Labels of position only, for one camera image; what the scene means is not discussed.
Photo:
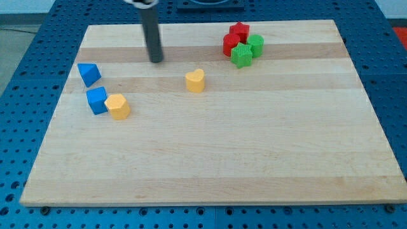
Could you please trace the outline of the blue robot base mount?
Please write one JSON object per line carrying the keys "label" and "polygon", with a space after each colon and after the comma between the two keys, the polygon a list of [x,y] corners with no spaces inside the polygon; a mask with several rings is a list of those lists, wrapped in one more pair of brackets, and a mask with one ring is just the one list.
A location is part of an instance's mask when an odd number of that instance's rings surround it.
{"label": "blue robot base mount", "polygon": [[176,9],[181,12],[203,10],[243,10],[245,0],[177,0]]}

